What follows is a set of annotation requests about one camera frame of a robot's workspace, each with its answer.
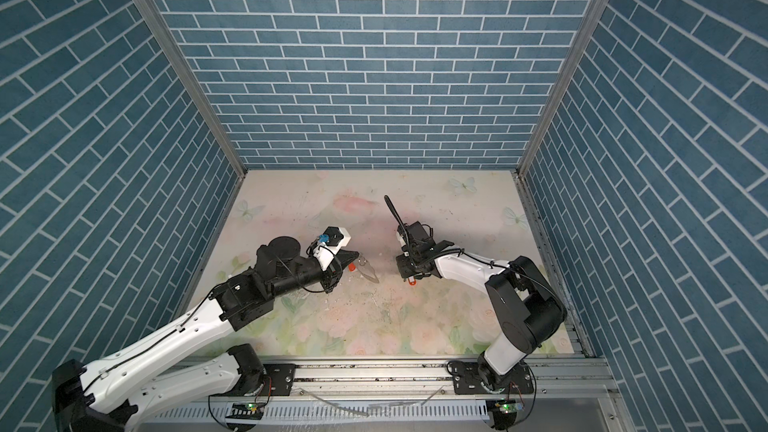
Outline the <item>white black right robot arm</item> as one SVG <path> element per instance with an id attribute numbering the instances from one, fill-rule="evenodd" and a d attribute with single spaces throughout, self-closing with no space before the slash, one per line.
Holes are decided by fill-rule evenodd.
<path id="1" fill-rule="evenodd" d="M 534 262 L 479 257 L 450 241 L 436 242 L 420 222 L 396 229 L 401 277 L 410 284 L 427 277 L 452 280 L 484 293 L 501 332 L 478 357 L 478 378 L 489 392 L 508 387 L 513 371 L 559 329 L 566 307 Z"/>

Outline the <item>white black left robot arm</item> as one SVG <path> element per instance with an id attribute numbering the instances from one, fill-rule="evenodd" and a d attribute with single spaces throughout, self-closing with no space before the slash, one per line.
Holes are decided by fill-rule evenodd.
<path id="1" fill-rule="evenodd" d="M 198 349 L 271 312 L 275 301 L 313 284 L 330 293 L 359 256 L 350 233 L 328 227 L 306 249 L 280 236 L 258 248 L 256 263 L 212 287 L 190 311 L 101 359 L 69 360 L 52 373 L 59 431 L 130 431 L 161 412 L 209 396 L 258 394 L 269 384 L 253 347 L 235 345 L 216 358 L 173 371 Z"/>

